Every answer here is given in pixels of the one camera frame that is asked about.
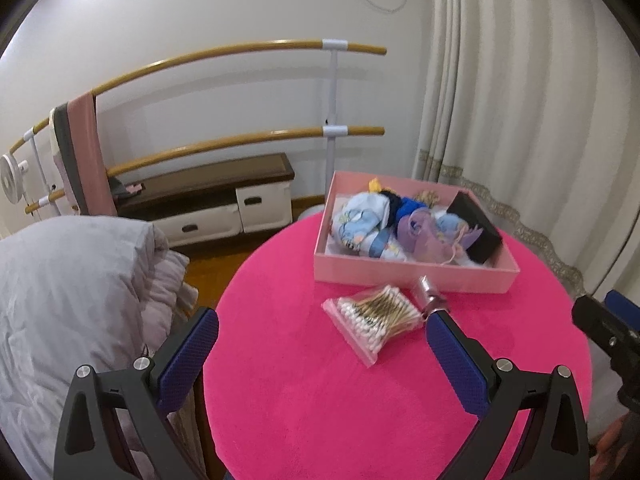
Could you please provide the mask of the pastel organza bow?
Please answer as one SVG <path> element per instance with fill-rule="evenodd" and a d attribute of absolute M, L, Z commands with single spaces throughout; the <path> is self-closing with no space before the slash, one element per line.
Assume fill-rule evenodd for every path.
<path fill-rule="evenodd" d="M 398 242 L 414 260 L 449 264 L 468 258 L 460 244 L 466 231 L 457 240 L 447 240 L 437 231 L 435 220 L 442 214 L 434 214 L 427 208 L 420 208 L 399 220 Z"/>

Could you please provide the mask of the white curtain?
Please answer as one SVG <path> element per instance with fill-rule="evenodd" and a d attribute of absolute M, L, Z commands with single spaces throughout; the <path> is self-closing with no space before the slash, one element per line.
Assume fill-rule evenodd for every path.
<path fill-rule="evenodd" d="M 639 55 L 602 0 L 430 0 L 413 175 L 473 191 L 573 295 L 639 296 Z"/>

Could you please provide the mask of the dark navy scrunchie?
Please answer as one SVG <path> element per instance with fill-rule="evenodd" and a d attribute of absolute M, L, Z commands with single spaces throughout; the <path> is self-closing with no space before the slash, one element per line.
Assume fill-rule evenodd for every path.
<path fill-rule="evenodd" d="M 388 204 L 390 205 L 390 212 L 388 213 L 387 224 L 391 226 L 396 221 L 397 211 L 402 206 L 402 198 L 397 195 L 395 192 L 390 190 L 382 190 L 380 192 L 381 195 L 385 196 L 388 199 Z"/>

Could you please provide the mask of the brown patterned scrunchie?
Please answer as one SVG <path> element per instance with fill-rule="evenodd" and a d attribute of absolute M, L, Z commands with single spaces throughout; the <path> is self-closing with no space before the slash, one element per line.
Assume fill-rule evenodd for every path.
<path fill-rule="evenodd" d="M 413 196 L 416 202 L 422 203 L 428 208 L 433 208 L 440 203 L 440 197 L 437 192 L 433 190 L 423 190 Z"/>

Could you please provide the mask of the black rectangular case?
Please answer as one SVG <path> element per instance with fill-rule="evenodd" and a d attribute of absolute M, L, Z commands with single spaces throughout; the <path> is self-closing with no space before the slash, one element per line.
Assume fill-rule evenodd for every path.
<path fill-rule="evenodd" d="M 457 192 L 447 212 L 468 226 L 460 244 L 475 263 L 486 263 L 501 247 L 501 234 L 468 192 Z"/>

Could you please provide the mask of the left white barre post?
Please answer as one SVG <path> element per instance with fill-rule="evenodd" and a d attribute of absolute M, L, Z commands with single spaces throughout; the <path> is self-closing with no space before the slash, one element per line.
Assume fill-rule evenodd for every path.
<path fill-rule="evenodd" d="M 29 142 L 30 146 L 32 147 L 32 152 L 34 153 L 35 161 L 36 161 L 38 172 L 40 175 L 40 180 L 42 182 L 42 185 L 47 191 L 47 195 L 50 195 L 53 192 L 53 188 L 51 188 L 51 185 L 49 184 L 48 179 L 46 177 L 46 173 L 43 170 L 42 162 L 41 162 L 39 151 L 37 148 L 37 143 L 35 141 L 35 133 L 33 128 L 30 128 L 25 132 L 23 136 L 23 140 L 25 142 Z"/>

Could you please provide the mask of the cotton swab bag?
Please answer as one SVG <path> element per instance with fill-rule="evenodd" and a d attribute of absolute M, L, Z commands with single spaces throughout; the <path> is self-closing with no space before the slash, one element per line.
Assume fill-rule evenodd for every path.
<path fill-rule="evenodd" d="M 409 297 L 392 285 L 329 298 L 322 310 L 366 367 L 376 363 L 390 340 L 417 330 L 425 321 Z"/>

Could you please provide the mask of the grey quilted bedding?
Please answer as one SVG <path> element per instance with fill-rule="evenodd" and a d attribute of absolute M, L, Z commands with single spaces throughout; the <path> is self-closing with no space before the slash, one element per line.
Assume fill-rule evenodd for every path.
<path fill-rule="evenodd" d="M 149 222 L 63 216 L 1 242 L 1 433 L 26 474 L 53 476 L 68 388 L 152 356 L 198 302 L 187 256 Z"/>

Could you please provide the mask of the clear plastic tube bag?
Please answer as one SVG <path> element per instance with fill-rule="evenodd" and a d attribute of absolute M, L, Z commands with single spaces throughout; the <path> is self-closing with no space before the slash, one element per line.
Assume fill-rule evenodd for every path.
<path fill-rule="evenodd" d="M 449 311 L 449 304 L 446 297 L 426 275 L 418 278 L 416 284 L 411 289 L 411 297 L 424 321 L 436 312 Z"/>

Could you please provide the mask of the upper wooden ballet bar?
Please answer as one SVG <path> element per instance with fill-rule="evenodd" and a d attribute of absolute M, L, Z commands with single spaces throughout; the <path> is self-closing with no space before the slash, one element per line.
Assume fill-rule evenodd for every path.
<path fill-rule="evenodd" d="M 145 65 L 137 70 L 118 76 L 99 87 L 93 88 L 91 93 L 94 96 L 100 96 L 106 92 L 114 90 L 124 84 L 129 84 L 142 77 L 155 73 L 169 70 L 170 68 L 183 66 L 195 62 L 209 60 L 210 58 L 224 58 L 225 56 L 269 52 L 269 51 L 288 51 L 288 50 L 316 50 L 326 51 L 322 49 L 322 39 L 277 39 L 267 41 L 249 42 L 248 44 L 232 44 L 231 46 L 214 47 L 207 50 L 196 51 L 188 54 L 175 56 L 174 58 L 166 58 Z M 370 55 L 386 55 L 387 50 L 384 47 L 371 46 L 370 44 L 355 44 L 348 42 L 345 51 L 350 53 L 361 53 Z M 112 174 L 123 174 L 126 171 L 132 171 L 146 166 L 159 164 L 160 162 L 168 162 L 183 158 L 186 156 L 207 153 L 212 151 L 224 150 L 225 148 L 236 148 L 237 146 L 259 144 L 267 142 L 278 142 L 285 140 L 303 140 L 326 138 L 326 134 L 330 132 L 327 126 L 301 129 L 285 129 L 270 130 L 258 133 L 240 134 L 231 138 L 217 139 L 200 143 L 193 143 L 180 148 L 171 148 L 154 155 L 141 157 L 122 165 L 122 169 L 111 169 Z M 336 126 L 334 132 L 339 138 L 343 136 L 382 136 L 385 133 L 383 127 L 375 126 Z"/>

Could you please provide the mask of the royal blue knitted cloth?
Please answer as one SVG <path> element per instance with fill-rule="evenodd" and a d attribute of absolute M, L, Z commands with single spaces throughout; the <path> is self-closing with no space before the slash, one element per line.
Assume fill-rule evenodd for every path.
<path fill-rule="evenodd" d="M 426 208 L 426 203 L 420 202 L 420 200 L 414 200 L 410 197 L 403 197 L 401 199 L 401 204 L 397 211 L 397 215 L 399 218 L 402 218 L 408 216 L 408 214 L 412 214 L 413 211 L 416 211 L 420 208 Z"/>

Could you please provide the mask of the yellow knitted cloth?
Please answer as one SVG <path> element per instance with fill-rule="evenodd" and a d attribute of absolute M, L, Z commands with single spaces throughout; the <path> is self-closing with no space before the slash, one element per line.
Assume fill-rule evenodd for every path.
<path fill-rule="evenodd" d="M 374 178 L 369 181 L 368 191 L 370 193 L 393 192 L 391 188 L 386 188 L 385 186 L 383 186 L 378 178 Z"/>

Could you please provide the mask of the light blue printed sock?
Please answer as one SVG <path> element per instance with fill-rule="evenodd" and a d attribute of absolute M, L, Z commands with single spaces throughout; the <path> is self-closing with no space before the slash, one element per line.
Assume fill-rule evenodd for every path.
<path fill-rule="evenodd" d="M 343 254 L 406 262 L 405 249 L 394 234 L 392 201 L 382 192 L 358 193 L 331 220 L 331 238 Z"/>

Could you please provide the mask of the small white fan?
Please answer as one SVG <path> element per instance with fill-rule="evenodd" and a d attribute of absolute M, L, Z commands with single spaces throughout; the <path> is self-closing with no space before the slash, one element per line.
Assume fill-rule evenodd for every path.
<path fill-rule="evenodd" d="M 13 155 L 1 156 L 1 185 L 6 199 L 18 204 L 25 194 L 24 175 L 28 171 L 28 161 L 18 162 Z"/>

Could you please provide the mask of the low brown white cabinet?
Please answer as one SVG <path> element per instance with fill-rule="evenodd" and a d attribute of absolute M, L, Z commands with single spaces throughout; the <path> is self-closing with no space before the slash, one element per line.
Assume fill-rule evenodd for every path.
<path fill-rule="evenodd" d="M 294 178 L 283 153 L 223 160 L 147 178 L 116 209 L 153 223 L 171 247 L 208 243 L 288 226 Z"/>

